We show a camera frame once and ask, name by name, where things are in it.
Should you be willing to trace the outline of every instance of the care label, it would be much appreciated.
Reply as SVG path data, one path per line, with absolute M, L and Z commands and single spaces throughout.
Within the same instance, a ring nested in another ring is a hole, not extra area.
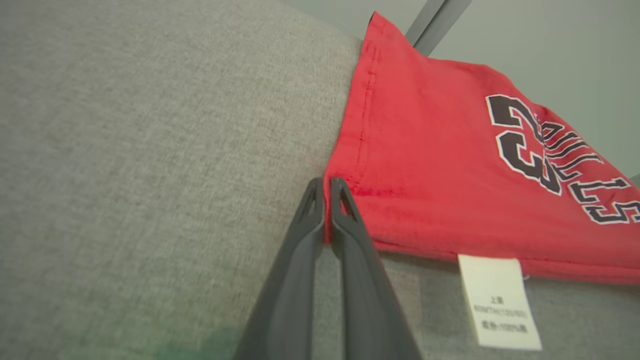
M 482 347 L 542 350 L 517 259 L 458 255 L 467 309 Z

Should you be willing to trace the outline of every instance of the gray fabric surface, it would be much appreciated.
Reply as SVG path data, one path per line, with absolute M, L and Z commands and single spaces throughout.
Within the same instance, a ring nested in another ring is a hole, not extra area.
M 636 186 L 636 188 L 640 189 L 640 174 L 638 174 L 638 175 L 636 175 L 634 177 L 631 177 L 630 180 Z
M 0 358 L 227 359 L 337 136 L 361 42 L 268 0 L 0 4 Z M 385 255 L 425 359 L 636 359 L 637 287 L 529 279 L 479 348 L 456 265 Z M 317 262 L 314 359 L 340 359 Z

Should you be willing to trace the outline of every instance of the gray wall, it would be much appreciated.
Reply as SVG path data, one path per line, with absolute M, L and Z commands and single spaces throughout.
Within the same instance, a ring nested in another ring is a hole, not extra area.
M 631 178 L 631 182 L 638 188 L 640 189 L 640 174 L 634 176 Z
M 403 33 L 418 16 L 426 0 L 281 0 L 293 8 L 364 39 L 374 11 L 393 22 Z
M 640 1 L 473 0 L 431 57 L 487 64 L 640 174 Z

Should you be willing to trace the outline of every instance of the red shirt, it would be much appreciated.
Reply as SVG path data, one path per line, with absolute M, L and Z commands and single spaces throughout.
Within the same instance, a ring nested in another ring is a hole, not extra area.
M 640 283 L 638 189 L 506 76 L 421 56 L 377 13 L 325 184 L 333 176 L 380 250 Z

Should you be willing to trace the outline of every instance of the stitching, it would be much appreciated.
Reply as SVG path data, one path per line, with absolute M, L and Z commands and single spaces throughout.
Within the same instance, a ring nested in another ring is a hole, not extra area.
M 373 93 L 374 90 L 371 88 L 371 77 L 376 75 L 375 72 L 373 72 L 373 67 L 377 64 L 378 62 L 378 58 L 380 57 L 380 49 L 381 49 L 381 44 L 382 44 L 382 40 L 383 37 L 382 35 L 385 32 L 385 27 L 387 26 L 387 21 L 384 22 L 384 24 L 382 25 L 382 29 L 380 30 L 380 40 L 378 41 L 378 46 L 374 47 L 373 49 L 373 55 L 372 55 L 372 62 L 371 62 L 371 66 L 369 67 L 369 70 L 367 71 L 367 73 L 369 74 L 369 81 L 367 82 L 367 91 L 365 93 L 365 99 L 364 99 L 364 105 L 362 106 L 362 126 L 361 126 L 361 130 L 360 130 L 360 145 L 358 146 L 358 158 L 356 159 L 356 171 L 358 172 L 358 170 L 360 170 L 360 158 L 362 156 L 362 144 L 364 143 L 364 126 L 365 123 L 367 125 L 368 131 L 369 133 L 371 133 L 371 121 L 367 121 L 368 119 L 365 118 L 365 112 L 367 109 L 367 100 L 368 98 L 371 98 L 371 100 L 373 100 Z M 377 82 L 377 78 L 374 79 L 373 81 L 373 88 L 376 87 L 376 82 Z M 358 177 L 363 177 L 363 175 L 360 174 L 355 174 Z
M 382 36 L 382 33 L 384 33 L 384 30 L 385 30 L 385 27 L 382 26 L 382 32 L 380 33 L 381 36 Z M 380 53 L 382 53 L 382 50 L 378 51 L 378 58 L 380 57 Z M 378 83 L 378 76 L 377 76 L 378 74 L 376 73 L 374 75 L 376 75 L 376 77 L 373 79 L 373 87 L 371 88 L 371 104 L 373 104 L 373 95 L 376 92 L 376 89 L 377 89 L 376 88 L 376 84 Z M 369 137 L 371 137 L 371 120 L 370 119 L 367 119 L 367 134 L 369 135 Z M 367 161 L 365 161 L 362 164 L 362 170 L 360 171 L 360 174 L 359 174 L 360 178 L 364 177 L 364 173 L 367 170 L 367 166 L 369 164 L 369 156 L 370 155 L 371 154 L 367 153 Z

